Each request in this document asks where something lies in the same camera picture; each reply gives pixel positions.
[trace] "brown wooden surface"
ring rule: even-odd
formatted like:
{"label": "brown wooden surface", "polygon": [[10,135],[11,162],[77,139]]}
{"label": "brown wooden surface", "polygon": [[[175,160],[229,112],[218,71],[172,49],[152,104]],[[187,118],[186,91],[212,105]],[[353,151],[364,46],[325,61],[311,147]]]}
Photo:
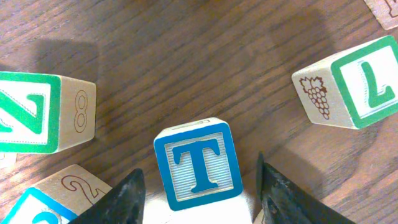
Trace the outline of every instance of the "brown wooden surface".
{"label": "brown wooden surface", "polygon": [[340,50],[398,37],[362,0],[0,4],[1,70],[56,73],[98,86],[94,140],[49,156],[19,154],[14,167],[0,170],[0,220],[26,188],[71,164],[111,186],[142,168],[150,211],[150,202],[165,198],[155,136],[216,116],[231,126],[252,217],[260,209],[254,176],[262,151],[353,221],[398,222],[398,114],[360,131],[312,124],[290,79]]}

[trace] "blue border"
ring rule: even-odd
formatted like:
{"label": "blue border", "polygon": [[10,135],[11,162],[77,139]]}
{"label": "blue border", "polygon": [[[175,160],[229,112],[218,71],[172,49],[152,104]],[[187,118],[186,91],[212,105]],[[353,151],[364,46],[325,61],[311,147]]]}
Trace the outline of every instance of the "blue border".
{"label": "blue border", "polygon": [[[165,145],[172,142],[179,142],[186,139],[199,138],[213,133],[223,133],[225,151],[228,158],[229,170],[231,172],[232,182],[234,188],[224,192],[210,194],[198,198],[193,198],[178,202],[173,188],[172,177],[170,174],[169,163],[167,162],[167,155]],[[191,208],[199,205],[205,205],[220,200],[225,200],[238,196],[243,191],[243,183],[241,173],[239,171],[238,159],[236,157],[234,142],[232,140],[231,130],[228,124],[214,124],[200,129],[187,131],[184,133],[166,136],[164,138],[156,139],[154,142],[155,154],[157,163],[159,165],[160,175],[162,176],[164,189],[166,191],[167,201],[172,210],[178,211],[186,208]]]}
{"label": "blue border", "polygon": [[51,208],[53,211],[57,212],[59,215],[62,217],[67,218],[68,220],[72,221],[75,218],[77,218],[77,215],[74,214],[72,211],[69,209],[65,208],[63,205],[60,203],[56,202],[54,199],[50,198],[49,196],[45,195],[43,192],[36,188],[28,188],[24,194],[22,194],[21,198],[18,200],[18,202],[14,205],[14,207],[11,209],[10,213],[8,213],[6,219],[3,220],[2,224],[7,224],[9,223],[12,218],[14,218],[15,214],[19,211],[20,207],[22,204],[25,202],[25,200],[28,198],[28,196],[33,196],[46,204],[49,208]]}

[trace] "wooden floor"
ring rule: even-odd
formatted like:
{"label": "wooden floor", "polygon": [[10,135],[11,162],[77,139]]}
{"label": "wooden floor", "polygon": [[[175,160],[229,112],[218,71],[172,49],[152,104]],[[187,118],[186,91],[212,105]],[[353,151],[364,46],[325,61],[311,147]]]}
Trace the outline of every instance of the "wooden floor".
{"label": "wooden floor", "polygon": [[154,154],[164,128],[216,116],[232,129],[255,218],[266,161],[358,223],[398,222],[398,114],[355,131],[312,124],[291,75],[387,34],[362,0],[3,0],[0,70],[98,86],[96,137],[0,170],[0,221],[30,185],[79,164],[115,186],[144,170],[145,223],[179,223]]}

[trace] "wooden table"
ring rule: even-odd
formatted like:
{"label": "wooden table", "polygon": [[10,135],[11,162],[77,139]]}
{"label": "wooden table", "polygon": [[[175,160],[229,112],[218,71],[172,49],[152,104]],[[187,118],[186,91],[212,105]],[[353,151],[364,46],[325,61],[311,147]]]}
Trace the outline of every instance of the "wooden table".
{"label": "wooden table", "polygon": [[262,151],[353,221],[397,223],[398,114],[360,131],[312,124],[290,79],[387,34],[398,29],[384,31],[362,0],[4,0],[0,70],[95,82],[98,101],[94,140],[19,154],[0,170],[0,220],[26,188],[71,164],[111,186],[143,169],[145,223],[203,215],[168,208],[153,140],[166,127],[216,116],[233,132],[249,217],[260,211]]}

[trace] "blue letter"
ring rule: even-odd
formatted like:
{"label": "blue letter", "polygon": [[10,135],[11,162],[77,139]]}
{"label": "blue letter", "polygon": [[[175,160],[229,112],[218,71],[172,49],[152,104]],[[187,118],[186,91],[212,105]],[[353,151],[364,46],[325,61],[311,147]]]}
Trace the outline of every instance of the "blue letter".
{"label": "blue letter", "polygon": [[193,193],[218,187],[216,183],[211,183],[207,176],[205,157],[203,156],[204,148],[210,148],[217,156],[220,155],[220,148],[216,139],[197,141],[173,148],[174,162],[176,164],[180,164],[181,155],[184,152],[191,154],[193,171],[197,180],[196,187],[191,190]]}

